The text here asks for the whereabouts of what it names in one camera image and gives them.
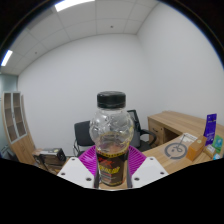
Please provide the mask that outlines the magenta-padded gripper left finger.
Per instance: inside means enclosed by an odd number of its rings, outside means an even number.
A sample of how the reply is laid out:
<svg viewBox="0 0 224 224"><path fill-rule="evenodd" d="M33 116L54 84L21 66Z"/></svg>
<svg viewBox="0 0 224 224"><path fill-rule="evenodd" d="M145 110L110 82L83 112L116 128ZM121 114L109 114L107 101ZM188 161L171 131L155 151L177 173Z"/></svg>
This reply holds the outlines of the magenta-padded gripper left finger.
<svg viewBox="0 0 224 224"><path fill-rule="evenodd" d="M97 189L99 172L95 147L90 147L79 157L68 159L58 176L81 187Z"/></svg>

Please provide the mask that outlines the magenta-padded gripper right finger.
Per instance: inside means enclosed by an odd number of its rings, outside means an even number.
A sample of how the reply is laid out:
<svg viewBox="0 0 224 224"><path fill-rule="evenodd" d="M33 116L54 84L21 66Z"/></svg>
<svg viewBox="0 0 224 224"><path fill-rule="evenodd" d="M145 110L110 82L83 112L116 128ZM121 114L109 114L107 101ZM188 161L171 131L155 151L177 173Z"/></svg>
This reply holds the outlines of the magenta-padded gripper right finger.
<svg viewBox="0 0 224 224"><path fill-rule="evenodd" d="M140 188L168 175L155 157L147 157L133 146L127 158L127 187Z"/></svg>

